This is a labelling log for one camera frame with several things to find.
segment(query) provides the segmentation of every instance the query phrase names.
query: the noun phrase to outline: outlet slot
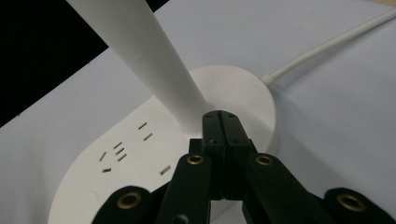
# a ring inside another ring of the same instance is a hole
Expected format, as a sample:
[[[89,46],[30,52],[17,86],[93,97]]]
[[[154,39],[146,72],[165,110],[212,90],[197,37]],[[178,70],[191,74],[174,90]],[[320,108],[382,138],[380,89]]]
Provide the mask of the outlet slot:
[[[122,144],[122,142],[118,142],[118,143],[113,147],[113,149],[116,149],[116,148],[119,147],[121,144]]]
[[[147,124],[148,124],[148,123],[147,123],[147,122],[145,122],[144,124],[140,125],[140,126],[137,128],[137,130],[140,130],[140,129],[142,129],[142,128],[143,128],[143,127],[145,127]]]
[[[105,157],[106,153],[104,152],[103,155],[101,156],[101,158],[99,159],[99,161],[102,161],[103,158]]]
[[[119,155],[124,149],[125,149],[125,147],[123,147],[123,148],[120,149],[118,152],[116,152],[116,156]]]
[[[145,138],[143,138],[143,141],[147,141],[150,137],[152,136],[152,133],[150,133],[149,135],[147,135]]]
[[[170,165],[168,165],[165,169],[163,169],[161,172],[160,172],[160,175],[164,175],[166,172],[168,172],[170,169],[171,169],[172,167],[170,166]]]
[[[125,157],[126,157],[126,154],[124,154],[123,156],[121,156],[121,157],[119,158],[119,161],[122,161]]]

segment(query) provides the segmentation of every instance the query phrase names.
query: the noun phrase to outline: white pole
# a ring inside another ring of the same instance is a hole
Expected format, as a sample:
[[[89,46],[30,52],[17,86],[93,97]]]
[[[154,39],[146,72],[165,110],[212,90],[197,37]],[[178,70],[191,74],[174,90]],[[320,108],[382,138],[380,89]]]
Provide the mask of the white pole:
[[[145,0],[67,0],[172,113],[201,130],[207,104]]]

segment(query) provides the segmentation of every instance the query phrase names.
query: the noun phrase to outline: power cord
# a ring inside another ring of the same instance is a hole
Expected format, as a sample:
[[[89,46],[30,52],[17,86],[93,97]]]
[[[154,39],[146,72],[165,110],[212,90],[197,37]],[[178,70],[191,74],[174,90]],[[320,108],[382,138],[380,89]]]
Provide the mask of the power cord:
[[[381,16],[378,16],[370,21],[367,21],[345,33],[342,35],[339,35],[311,50],[308,52],[300,55],[299,57],[291,60],[290,62],[286,63],[284,66],[278,68],[275,70],[273,73],[264,75],[262,77],[262,81],[267,87],[270,87],[274,84],[274,82],[288,73],[291,69],[297,67],[298,65],[308,61],[309,59],[323,53],[324,51],[331,49],[332,47],[335,47],[337,45],[340,45],[342,43],[345,43],[346,41],[358,36],[362,35],[363,33],[375,28],[376,26],[386,22],[390,21],[391,19],[396,17],[396,8],[393,10],[390,10],[386,12],[385,14],[382,14]]]

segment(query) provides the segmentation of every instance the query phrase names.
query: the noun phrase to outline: white table surface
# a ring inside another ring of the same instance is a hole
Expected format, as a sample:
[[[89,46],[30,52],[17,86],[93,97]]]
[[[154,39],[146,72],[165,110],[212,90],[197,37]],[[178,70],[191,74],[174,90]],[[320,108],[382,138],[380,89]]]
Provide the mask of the white table surface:
[[[171,0],[156,12],[186,66],[258,77],[392,7],[362,0]],[[277,156],[311,192],[346,187],[396,217],[396,21],[272,88]],[[47,223],[68,167],[151,93],[106,50],[0,129],[0,223]],[[214,223],[244,223],[240,204]]]

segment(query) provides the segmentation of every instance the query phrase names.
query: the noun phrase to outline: white power strip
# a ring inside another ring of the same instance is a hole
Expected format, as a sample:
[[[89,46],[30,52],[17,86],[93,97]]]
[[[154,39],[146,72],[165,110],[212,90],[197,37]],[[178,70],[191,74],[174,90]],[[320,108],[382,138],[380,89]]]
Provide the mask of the white power strip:
[[[275,154],[276,108],[271,92],[248,71],[231,66],[199,68],[191,75],[211,110],[240,118],[260,152]],[[66,173],[55,195],[49,224],[91,223],[117,189],[138,186],[154,191],[171,178],[190,138],[152,97],[87,147]],[[211,218],[230,202],[212,202]]]

